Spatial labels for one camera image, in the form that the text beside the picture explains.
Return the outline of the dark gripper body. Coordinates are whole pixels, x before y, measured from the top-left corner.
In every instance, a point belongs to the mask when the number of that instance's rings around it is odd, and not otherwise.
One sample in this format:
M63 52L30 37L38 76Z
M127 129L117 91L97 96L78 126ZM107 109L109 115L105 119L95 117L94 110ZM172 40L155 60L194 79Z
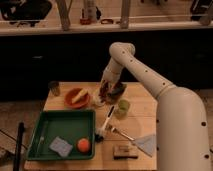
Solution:
M105 102L112 102L113 101L112 92L114 89L115 89L114 83L110 83L109 81L102 80L100 90L99 90L99 96L101 100Z

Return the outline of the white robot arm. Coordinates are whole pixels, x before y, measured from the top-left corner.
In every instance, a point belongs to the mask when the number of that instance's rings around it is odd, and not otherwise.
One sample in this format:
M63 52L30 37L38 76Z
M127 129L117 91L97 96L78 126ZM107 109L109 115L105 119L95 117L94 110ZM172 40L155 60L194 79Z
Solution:
M135 46L114 42L101 84L128 70L157 101L157 171L211 171L206 109L192 90L180 87L135 58Z

